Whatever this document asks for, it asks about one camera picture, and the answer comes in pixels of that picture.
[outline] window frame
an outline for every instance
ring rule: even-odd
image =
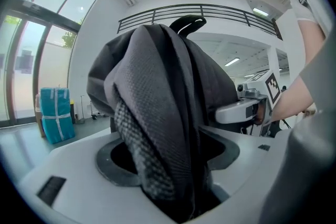
[[[95,4],[97,0],[95,0],[88,11],[85,14],[84,19],[90,12],[92,6]],[[52,28],[52,26],[56,26],[59,28],[64,29],[65,31],[72,32],[76,34],[75,41],[73,42],[73,46],[71,49],[70,59],[68,62],[68,73],[67,73],[67,84],[69,82],[69,69],[70,69],[70,63],[72,58],[72,52],[75,47],[76,39],[78,37],[78,33],[81,27],[81,24],[68,19],[62,15],[59,14],[63,6],[66,4],[67,0],[64,0],[60,8],[57,10],[57,12],[53,12],[51,10],[48,10],[47,8],[41,7],[37,4],[31,3],[27,0],[10,0],[9,6],[7,8],[7,15],[11,15],[17,18],[21,19],[21,22],[18,26],[18,30],[15,33],[15,36],[13,37],[13,42],[11,47],[9,48],[9,56],[8,56],[8,63],[5,63],[5,68],[7,70],[12,70],[14,66],[15,61],[15,52],[18,46],[18,42],[20,39],[20,36],[24,30],[25,25],[28,22],[35,22],[41,25],[46,26],[43,35],[41,37],[41,40],[38,45],[38,50],[36,52],[35,56],[35,64],[33,68],[33,102],[35,107],[35,95],[38,93],[38,78],[39,78],[39,68],[41,65],[41,58],[43,54],[43,49],[45,47],[46,39],[49,35],[49,32]],[[9,94],[6,95],[6,105],[7,105],[7,113],[9,116],[9,120],[7,121],[0,121],[1,127],[7,127],[7,126],[13,126],[13,125],[20,125],[30,122],[35,122],[35,117],[30,118],[22,118],[22,119],[15,119],[14,116],[14,107],[12,102],[12,72],[7,72],[5,75],[5,90],[9,92]]]

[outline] fluorescent light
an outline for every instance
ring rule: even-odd
[[[257,9],[257,8],[254,8],[253,11],[254,11],[254,12],[257,12],[257,13],[259,13],[259,14],[262,14],[262,15],[264,15],[264,16],[268,16],[268,13],[263,12],[262,10],[259,10],[259,9]]]
[[[235,58],[235,59],[233,59],[231,62],[228,62],[226,65],[224,65],[225,67],[228,67],[228,66],[230,66],[230,65],[232,65],[233,63],[235,63],[236,61],[239,61],[240,60],[240,58]]]

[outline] person's arm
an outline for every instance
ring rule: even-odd
[[[291,4],[296,12],[305,45],[306,66],[322,48],[325,36],[316,23],[311,11],[303,7],[298,0],[291,0]],[[272,121],[297,115],[312,104],[313,99],[304,81],[298,76],[289,89],[282,93],[273,110]]]

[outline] white pillar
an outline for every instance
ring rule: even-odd
[[[280,82],[280,71],[279,71],[279,61],[278,61],[277,49],[275,47],[268,48],[267,56],[268,56],[269,70],[273,71],[275,78],[277,79],[279,83]]]

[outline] glass door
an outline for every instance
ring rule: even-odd
[[[0,27],[0,123],[8,125],[9,120],[6,96],[6,63],[10,46],[16,34],[21,19],[7,15]]]
[[[45,29],[44,25],[28,21],[17,44],[12,78],[12,100],[16,120],[26,118],[35,120],[34,64]]]
[[[38,91],[43,87],[68,86],[68,69],[76,34],[52,26],[39,66]]]

